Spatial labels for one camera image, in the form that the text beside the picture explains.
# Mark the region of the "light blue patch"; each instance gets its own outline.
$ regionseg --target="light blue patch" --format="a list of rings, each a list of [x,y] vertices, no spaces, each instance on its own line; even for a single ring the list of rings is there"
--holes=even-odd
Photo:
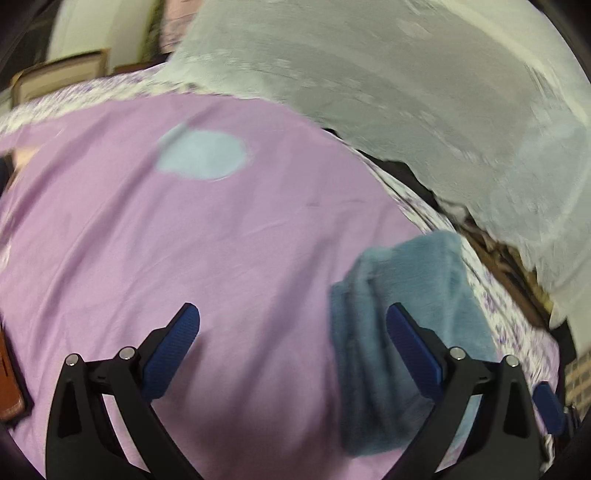
[[[240,170],[248,162],[244,142],[214,130],[177,125],[158,141],[160,171],[185,179],[220,180]]]

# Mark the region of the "metal screw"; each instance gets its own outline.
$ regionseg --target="metal screw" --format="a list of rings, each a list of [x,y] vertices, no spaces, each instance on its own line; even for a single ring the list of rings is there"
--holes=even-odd
[[[78,358],[78,355],[71,353],[66,357],[66,365],[68,365],[68,367],[73,367],[78,363]]]
[[[460,348],[458,346],[450,348],[449,354],[452,356],[452,358],[455,358],[456,360],[464,360],[466,358],[466,352],[463,348]]]
[[[507,362],[510,367],[517,367],[517,365],[519,365],[519,360],[513,355],[507,355],[505,357],[505,362]]]
[[[119,358],[123,360],[129,360],[135,355],[135,348],[132,346],[126,346],[119,351]]]

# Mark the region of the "wall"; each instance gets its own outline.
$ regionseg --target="wall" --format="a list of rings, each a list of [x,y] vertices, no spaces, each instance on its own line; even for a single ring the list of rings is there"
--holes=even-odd
[[[109,68],[135,63],[154,0],[63,0],[48,59],[110,48]]]

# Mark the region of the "teal folded cloth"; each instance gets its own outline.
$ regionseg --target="teal folded cloth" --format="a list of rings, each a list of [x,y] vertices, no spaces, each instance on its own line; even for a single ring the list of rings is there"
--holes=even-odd
[[[433,408],[386,332],[386,312],[396,302],[446,346],[461,346],[475,359],[499,360],[468,284],[458,234],[434,232],[395,248],[366,250],[330,292],[340,431],[352,456],[408,446]],[[452,446],[467,438],[478,405],[472,397]]]

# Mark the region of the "orange leather case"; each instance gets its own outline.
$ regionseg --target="orange leather case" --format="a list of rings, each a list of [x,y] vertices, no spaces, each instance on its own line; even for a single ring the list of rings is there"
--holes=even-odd
[[[4,331],[0,329],[0,421],[10,422],[26,410],[24,395],[18,385]]]

